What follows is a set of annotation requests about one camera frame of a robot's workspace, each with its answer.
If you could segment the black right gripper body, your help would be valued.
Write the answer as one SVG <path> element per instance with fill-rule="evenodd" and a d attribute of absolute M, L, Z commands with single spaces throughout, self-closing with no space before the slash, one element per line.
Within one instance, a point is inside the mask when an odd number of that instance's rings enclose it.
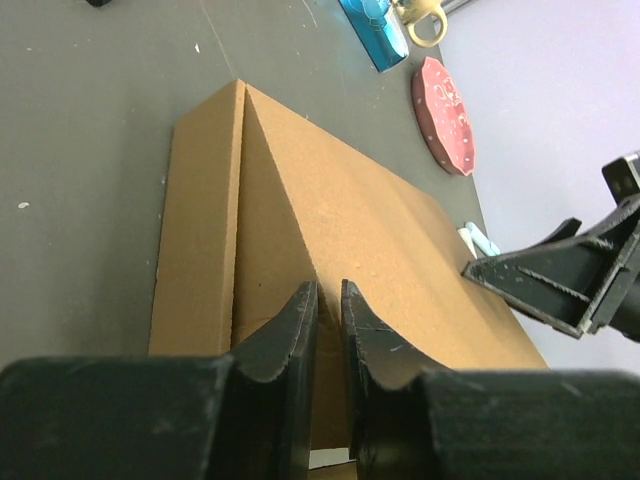
<path fill-rule="evenodd" d="M 626 154 L 602 168 L 617 204 L 618 223 L 612 229 L 620 246 L 606 279 L 598 324 L 639 342 L 639 151 Z"/>

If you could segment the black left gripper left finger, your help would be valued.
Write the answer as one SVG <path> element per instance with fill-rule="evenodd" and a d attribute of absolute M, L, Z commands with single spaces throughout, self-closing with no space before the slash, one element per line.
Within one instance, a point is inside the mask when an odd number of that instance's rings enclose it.
<path fill-rule="evenodd" d="M 1 374 L 5 479 L 304 479 L 318 292 L 220 356 L 39 357 Z"/>

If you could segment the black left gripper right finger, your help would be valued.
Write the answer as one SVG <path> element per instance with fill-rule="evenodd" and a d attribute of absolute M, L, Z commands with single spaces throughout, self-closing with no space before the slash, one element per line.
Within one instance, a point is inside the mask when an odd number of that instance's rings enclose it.
<path fill-rule="evenodd" d="M 341 286 L 362 479 L 635 479 L 639 379 L 609 370 L 452 370 Z"/>

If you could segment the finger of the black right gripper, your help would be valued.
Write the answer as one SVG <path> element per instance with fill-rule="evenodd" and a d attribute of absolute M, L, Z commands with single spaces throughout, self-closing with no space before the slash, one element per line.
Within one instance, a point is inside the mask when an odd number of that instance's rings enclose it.
<path fill-rule="evenodd" d="M 615 210 L 581 234 L 571 218 L 537 245 L 471 261 L 463 277 L 566 335 L 594 335 L 609 327 L 597 323 L 596 313 L 620 249 L 612 234 Z"/>

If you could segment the brown cardboard box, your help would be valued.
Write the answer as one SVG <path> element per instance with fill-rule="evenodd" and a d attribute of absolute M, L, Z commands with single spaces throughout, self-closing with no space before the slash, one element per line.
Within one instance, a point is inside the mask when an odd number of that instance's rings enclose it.
<path fill-rule="evenodd" d="M 506 303 L 462 277 L 470 258 L 432 197 L 234 81 L 174 126 L 149 350 L 225 353 L 316 281 L 311 444 L 342 448 L 344 280 L 447 367 L 545 368 Z"/>

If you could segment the light blue marker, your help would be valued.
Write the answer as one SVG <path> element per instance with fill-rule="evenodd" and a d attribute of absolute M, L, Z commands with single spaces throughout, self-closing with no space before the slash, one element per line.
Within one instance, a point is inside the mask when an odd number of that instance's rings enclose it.
<path fill-rule="evenodd" d="M 487 257 L 500 254 L 500 249 L 497 245 L 475 223 L 467 222 L 457 232 L 475 258 L 477 258 L 477 251 Z"/>

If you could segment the pink dotted plate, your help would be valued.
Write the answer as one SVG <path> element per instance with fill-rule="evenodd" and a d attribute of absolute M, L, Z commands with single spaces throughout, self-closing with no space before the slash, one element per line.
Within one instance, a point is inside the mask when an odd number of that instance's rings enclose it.
<path fill-rule="evenodd" d="M 476 149 L 461 96 L 444 65 L 426 57 L 411 80 L 415 117 L 426 145 L 450 175 L 468 177 L 475 169 Z"/>

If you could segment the beige ceramic mug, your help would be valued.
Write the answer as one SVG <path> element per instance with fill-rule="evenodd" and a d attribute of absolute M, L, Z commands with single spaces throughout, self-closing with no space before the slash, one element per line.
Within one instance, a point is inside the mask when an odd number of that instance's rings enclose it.
<path fill-rule="evenodd" d="M 405 26 L 412 43 L 421 48 L 432 48 L 441 43 L 448 30 L 448 18 L 441 0 L 393 0 L 391 5 Z M 433 16 L 440 22 L 440 28 L 432 39 L 424 39 L 416 32 L 416 27 L 428 17 Z"/>

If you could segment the blue toothbrush package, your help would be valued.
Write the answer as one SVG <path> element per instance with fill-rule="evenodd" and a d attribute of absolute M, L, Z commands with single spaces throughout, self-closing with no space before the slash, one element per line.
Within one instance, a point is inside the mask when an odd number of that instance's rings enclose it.
<path fill-rule="evenodd" d="M 404 29 L 389 0 L 339 0 L 373 65 L 386 72 L 409 56 Z"/>

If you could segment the black pink highlighter pen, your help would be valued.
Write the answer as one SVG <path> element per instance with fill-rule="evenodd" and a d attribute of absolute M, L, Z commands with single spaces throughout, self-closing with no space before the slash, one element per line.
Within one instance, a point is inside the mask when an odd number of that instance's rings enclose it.
<path fill-rule="evenodd" d="M 86 2 L 93 8 L 102 8 L 111 3 L 112 0 L 86 0 Z"/>

